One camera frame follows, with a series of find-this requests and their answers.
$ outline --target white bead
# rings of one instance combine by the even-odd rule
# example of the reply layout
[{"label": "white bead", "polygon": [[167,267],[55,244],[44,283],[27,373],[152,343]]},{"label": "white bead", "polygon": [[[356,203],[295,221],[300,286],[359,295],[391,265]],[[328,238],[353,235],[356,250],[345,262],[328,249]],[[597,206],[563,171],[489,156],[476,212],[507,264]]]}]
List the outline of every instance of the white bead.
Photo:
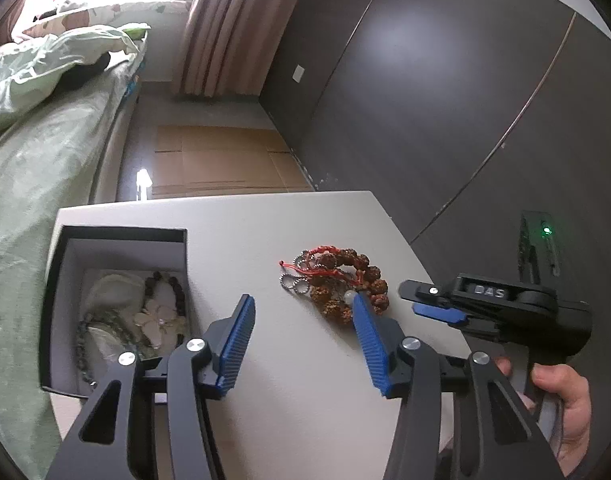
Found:
[{"label": "white bead", "polygon": [[346,305],[352,306],[354,303],[354,298],[357,296],[357,292],[355,290],[348,290],[345,294],[343,294],[343,301],[345,301]]}]

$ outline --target black box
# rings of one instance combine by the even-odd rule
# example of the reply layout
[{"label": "black box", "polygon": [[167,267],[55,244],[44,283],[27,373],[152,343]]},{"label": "black box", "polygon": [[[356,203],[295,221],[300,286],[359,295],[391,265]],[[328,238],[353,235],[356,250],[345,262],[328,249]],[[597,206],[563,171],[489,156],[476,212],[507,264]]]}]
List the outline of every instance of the black box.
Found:
[{"label": "black box", "polygon": [[[99,276],[123,271],[145,279],[156,270],[175,276],[185,296],[185,332],[198,333],[188,287],[186,238],[183,229],[63,226],[45,285],[41,316],[42,389],[81,399],[92,392],[77,367],[76,334],[85,314],[83,302]],[[89,361],[98,380],[106,365],[100,354]]]}]

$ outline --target wall seam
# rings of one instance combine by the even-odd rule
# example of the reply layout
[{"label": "wall seam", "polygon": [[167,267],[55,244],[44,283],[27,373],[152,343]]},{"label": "wall seam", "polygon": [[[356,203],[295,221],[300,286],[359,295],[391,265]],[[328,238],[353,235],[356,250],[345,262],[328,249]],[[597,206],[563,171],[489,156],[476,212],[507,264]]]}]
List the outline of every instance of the wall seam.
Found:
[{"label": "wall seam", "polygon": [[487,165],[487,163],[490,161],[492,156],[494,156],[494,154],[499,150],[499,148],[503,146],[505,141],[508,139],[509,134],[512,133],[512,130],[514,130],[517,123],[521,120],[521,117],[525,114],[525,111],[529,108],[530,104],[532,104],[532,101],[537,96],[538,92],[540,91],[541,87],[543,86],[543,83],[545,83],[545,81],[547,80],[547,77],[550,75],[550,72],[552,71],[552,68],[556,64],[556,60],[558,59],[559,54],[561,54],[561,51],[563,50],[565,43],[568,41],[568,37],[570,35],[570,31],[572,30],[572,26],[574,25],[576,17],[577,17],[577,12],[575,10],[572,14],[570,23],[568,24],[568,28],[565,31],[563,39],[561,40],[561,44],[559,45],[559,48],[557,49],[556,53],[554,54],[554,57],[552,58],[550,65],[548,66],[547,70],[545,70],[541,80],[537,84],[537,87],[534,89],[530,97],[528,97],[527,101],[525,102],[521,110],[519,111],[518,115],[514,118],[512,123],[508,126],[508,129],[505,131],[505,133],[503,133],[501,138],[494,145],[494,147],[492,148],[492,151],[488,153],[488,155],[483,159],[482,163],[480,163],[478,168],[474,170],[474,173],[472,174],[470,179],[468,179],[468,181],[457,190],[455,195],[452,198],[450,198],[450,200],[448,200],[447,202],[444,203],[444,205],[441,206],[441,209],[439,209],[439,211],[436,212],[434,217],[425,225],[425,227],[423,227],[423,229],[421,229],[421,231],[419,231],[419,233],[414,238],[412,238],[412,240],[408,241],[409,245],[412,245],[434,222],[436,222],[439,219],[439,217],[445,212],[445,210],[448,207],[450,207],[455,202],[455,200],[457,200],[457,198],[459,198],[460,194],[463,191],[465,191],[465,189],[472,183],[472,181],[476,178],[476,176],[483,170],[483,168]]}]

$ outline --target human hand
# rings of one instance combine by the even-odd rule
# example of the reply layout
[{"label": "human hand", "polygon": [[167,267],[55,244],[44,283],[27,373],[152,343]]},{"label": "human hand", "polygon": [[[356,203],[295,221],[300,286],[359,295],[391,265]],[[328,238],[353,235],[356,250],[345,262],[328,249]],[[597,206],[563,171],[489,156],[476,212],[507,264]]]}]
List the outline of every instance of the human hand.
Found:
[{"label": "human hand", "polygon": [[[512,363],[508,358],[501,357],[495,361],[505,376],[511,374]],[[567,476],[588,452],[591,416],[588,380],[568,365],[535,364],[531,377],[535,386],[563,399],[563,439],[556,459]],[[530,399],[521,393],[519,396],[529,410],[534,407]]]}]

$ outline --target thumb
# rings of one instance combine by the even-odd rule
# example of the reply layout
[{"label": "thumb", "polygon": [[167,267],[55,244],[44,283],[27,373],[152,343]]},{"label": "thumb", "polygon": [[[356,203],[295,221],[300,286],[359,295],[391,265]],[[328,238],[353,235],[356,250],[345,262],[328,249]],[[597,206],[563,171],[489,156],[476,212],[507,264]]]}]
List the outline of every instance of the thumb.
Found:
[{"label": "thumb", "polygon": [[558,394],[566,407],[589,399],[588,380],[568,365],[535,364],[532,368],[532,382],[542,390]]}]

